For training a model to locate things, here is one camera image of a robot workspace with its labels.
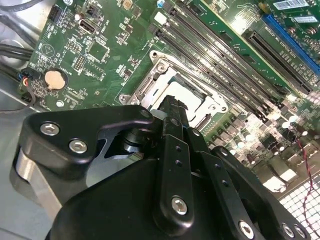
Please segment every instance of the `blue ram slot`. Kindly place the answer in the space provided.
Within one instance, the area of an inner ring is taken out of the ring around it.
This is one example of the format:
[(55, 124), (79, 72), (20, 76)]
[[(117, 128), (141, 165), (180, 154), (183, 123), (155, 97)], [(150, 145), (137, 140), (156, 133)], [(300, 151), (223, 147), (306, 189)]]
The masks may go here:
[(271, 14), (262, 16), (262, 20), (281, 38), (289, 48), (307, 65), (317, 76), (320, 75), (320, 66), (318, 66), (311, 57), (296, 43), (292, 37), (280, 26)]

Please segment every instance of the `robotic arm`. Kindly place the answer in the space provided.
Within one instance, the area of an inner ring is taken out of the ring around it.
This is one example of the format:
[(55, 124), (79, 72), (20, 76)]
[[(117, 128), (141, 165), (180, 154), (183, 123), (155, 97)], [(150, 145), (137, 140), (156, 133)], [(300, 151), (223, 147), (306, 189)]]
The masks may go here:
[[(31, 115), (12, 185), (46, 209), (50, 240), (310, 240), (228, 150), (208, 150), (185, 109), (167, 96), (153, 114), (126, 105)], [(96, 156), (135, 152), (143, 158), (86, 186)]]

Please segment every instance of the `motherboard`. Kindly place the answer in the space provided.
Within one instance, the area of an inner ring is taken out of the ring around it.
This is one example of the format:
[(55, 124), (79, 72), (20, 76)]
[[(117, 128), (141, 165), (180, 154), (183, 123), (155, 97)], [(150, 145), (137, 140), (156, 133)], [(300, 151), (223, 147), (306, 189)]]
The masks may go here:
[(171, 95), (209, 148), (253, 169), (300, 164), (297, 139), (319, 150), (315, 2), (58, 0), (22, 74), (46, 111), (153, 110)]

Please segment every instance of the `black mechanical arm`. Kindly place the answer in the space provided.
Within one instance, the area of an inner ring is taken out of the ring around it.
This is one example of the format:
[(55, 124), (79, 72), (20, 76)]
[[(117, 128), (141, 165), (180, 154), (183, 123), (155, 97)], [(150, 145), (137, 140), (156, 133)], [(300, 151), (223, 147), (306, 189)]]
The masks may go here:
[[(86, 186), (95, 157), (137, 152), (141, 160)], [(10, 179), (54, 220), (48, 240), (311, 239), (228, 150), (208, 150), (171, 96), (152, 114), (127, 105), (29, 116)]]

